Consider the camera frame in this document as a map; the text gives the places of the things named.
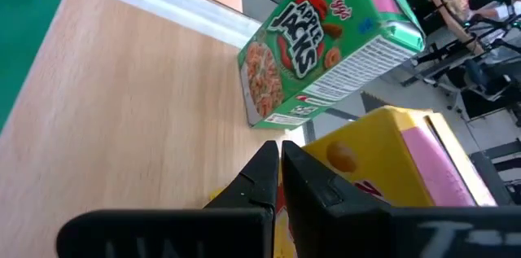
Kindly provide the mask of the yellow Corn Pops cereal box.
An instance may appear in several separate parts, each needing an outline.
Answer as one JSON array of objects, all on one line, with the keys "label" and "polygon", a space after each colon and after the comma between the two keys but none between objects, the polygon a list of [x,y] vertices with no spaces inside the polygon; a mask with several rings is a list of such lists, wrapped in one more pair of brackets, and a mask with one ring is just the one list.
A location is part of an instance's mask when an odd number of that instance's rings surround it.
[{"label": "yellow Corn Pops cereal box", "polygon": [[[356,188],[395,207],[497,207],[438,113],[385,106],[299,147]],[[299,258],[282,166],[275,213],[275,258]]]}]

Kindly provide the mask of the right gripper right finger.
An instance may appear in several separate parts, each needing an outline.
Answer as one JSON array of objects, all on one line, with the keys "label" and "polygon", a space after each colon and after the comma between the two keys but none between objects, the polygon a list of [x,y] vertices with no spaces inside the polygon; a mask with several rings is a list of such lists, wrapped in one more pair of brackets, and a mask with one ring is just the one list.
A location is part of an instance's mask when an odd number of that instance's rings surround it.
[{"label": "right gripper right finger", "polygon": [[299,258],[521,258],[521,207],[395,207],[292,141],[282,180]]}]

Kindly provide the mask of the green felt mat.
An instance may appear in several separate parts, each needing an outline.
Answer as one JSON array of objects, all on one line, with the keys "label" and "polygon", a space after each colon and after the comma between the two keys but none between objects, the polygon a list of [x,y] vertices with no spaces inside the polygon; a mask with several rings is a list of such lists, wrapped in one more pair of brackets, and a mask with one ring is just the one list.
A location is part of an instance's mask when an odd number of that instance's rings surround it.
[{"label": "green felt mat", "polygon": [[0,0],[0,131],[60,0]]}]

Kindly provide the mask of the wooden desk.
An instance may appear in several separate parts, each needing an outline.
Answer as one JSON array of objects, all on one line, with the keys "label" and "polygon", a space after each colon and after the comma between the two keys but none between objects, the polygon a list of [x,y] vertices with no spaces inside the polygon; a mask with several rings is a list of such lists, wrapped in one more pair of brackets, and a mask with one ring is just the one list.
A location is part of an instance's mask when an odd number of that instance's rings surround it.
[{"label": "wooden desk", "polygon": [[432,0],[436,6],[436,10],[440,13],[443,18],[447,29],[473,54],[482,55],[484,48],[476,37],[473,37],[468,33],[462,26],[454,13],[447,8],[448,0]]}]

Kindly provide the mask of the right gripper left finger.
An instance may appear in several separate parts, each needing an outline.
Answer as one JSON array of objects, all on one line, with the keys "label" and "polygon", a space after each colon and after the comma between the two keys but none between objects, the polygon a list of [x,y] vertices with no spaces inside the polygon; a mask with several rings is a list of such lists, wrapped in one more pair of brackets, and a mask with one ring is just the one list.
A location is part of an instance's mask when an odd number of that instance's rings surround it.
[{"label": "right gripper left finger", "polygon": [[278,146],[265,142],[201,209],[96,210],[59,230],[58,258],[273,258]]}]

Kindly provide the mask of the person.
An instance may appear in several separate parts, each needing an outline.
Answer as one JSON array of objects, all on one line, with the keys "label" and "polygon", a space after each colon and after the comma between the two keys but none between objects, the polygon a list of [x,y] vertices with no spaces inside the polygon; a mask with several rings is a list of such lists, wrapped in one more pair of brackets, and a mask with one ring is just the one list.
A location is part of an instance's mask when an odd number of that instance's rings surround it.
[{"label": "person", "polygon": [[[475,15],[480,15],[483,18],[487,18],[496,22],[503,22],[510,18],[512,15],[521,15],[521,0],[510,0],[510,5],[506,5],[504,2],[497,4],[494,7],[482,7],[477,10],[471,10],[468,0],[448,0],[447,7],[462,21],[470,20]],[[506,40],[507,43],[521,47],[521,34],[516,37],[511,37],[506,34],[505,30],[495,30],[489,35],[482,38],[484,43],[492,43],[499,38],[509,37]]]}]

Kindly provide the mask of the green Apple Jacks cereal box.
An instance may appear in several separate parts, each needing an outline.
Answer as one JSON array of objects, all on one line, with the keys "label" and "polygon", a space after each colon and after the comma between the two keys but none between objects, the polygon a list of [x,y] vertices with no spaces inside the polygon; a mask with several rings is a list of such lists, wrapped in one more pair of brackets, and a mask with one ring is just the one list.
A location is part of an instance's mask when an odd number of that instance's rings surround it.
[{"label": "green Apple Jacks cereal box", "polygon": [[406,0],[282,0],[239,52],[248,124],[293,129],[424,49]]}]

